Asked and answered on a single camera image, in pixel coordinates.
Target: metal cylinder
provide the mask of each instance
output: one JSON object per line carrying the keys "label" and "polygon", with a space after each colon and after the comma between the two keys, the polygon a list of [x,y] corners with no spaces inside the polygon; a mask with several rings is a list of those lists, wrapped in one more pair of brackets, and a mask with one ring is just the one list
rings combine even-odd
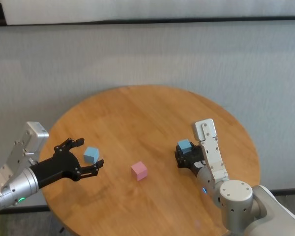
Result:
{"label": "metal cylinder", "polygon": [[253,221],[252,188],[239,180],[229,180],[220,187],[222,221],[228,230],[241,233]]}
{"label": "metal cylinder", "polygon": [[37,193],[38,189],[33,171],[30,168],[25,168],[8,186],[0,189],[0,210],[10,205],[16,205],[30,195]]}
{"label": "metal cylinder", "polygon": [[199,170],[197,179],[201,190],[212,198],[214,204],[218,208],[221,208],[219,189],[225,180],[219,181],[218,183],[214,184],[210,170],[207,168],[207,166]]}

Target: white robot link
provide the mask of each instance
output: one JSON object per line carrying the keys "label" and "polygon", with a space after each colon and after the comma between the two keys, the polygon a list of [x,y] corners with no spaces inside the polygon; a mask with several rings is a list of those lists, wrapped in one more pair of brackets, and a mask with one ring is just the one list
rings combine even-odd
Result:
{"label": "white robot link", "polygon": [[229,179],[213,120],[198,121],[193,130],[199,144],[190,142],[187,151],[177,145],[176,161],[179,168],[193,172],[201,189],[221,209],[225,228],[244,236],[295,236],[295,216],[267,188]]}

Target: green led light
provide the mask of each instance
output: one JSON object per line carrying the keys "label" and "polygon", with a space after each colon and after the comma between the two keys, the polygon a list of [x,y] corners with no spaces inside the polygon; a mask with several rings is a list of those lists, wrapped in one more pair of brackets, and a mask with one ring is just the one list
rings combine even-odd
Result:
{"label": "green led light", "polygon": [[21,201],[23,201],[23,200],[25,200],[25,198],[20,198],[20,199],[18,200],[18,203],[21,202]]}

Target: floor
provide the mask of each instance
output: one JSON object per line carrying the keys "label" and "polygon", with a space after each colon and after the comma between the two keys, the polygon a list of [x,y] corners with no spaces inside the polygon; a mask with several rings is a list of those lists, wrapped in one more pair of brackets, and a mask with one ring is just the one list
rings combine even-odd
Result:
{"label": "floor", "polygon": [[[295,214],[295,195],[279,196],[277,200]],[[0,215],[0,236],[71,236],[51,212]]]}

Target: round wooden table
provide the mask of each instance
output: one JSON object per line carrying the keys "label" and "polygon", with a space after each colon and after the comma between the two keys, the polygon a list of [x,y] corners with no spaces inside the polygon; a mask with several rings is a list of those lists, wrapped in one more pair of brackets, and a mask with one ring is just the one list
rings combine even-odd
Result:
{"label": "round wooden table", "polygon": [[[81,236],[220,236],[221,215],[199,190],[188,169],[178,169],[177,141],[193,143],[191,124],[212,118],[222,158],[232,179],[259,184],[254,145],[239,122],[212,101],[167,86],[131,86],[92,96],[66,112],[53,126],[40,161],[67,138],[85,138],[72,149],[97,147],[105,160],[97,177],[61,179],[43,189],[51,211]],[[136,181],[130,167],[142,161],[148,177]]]}

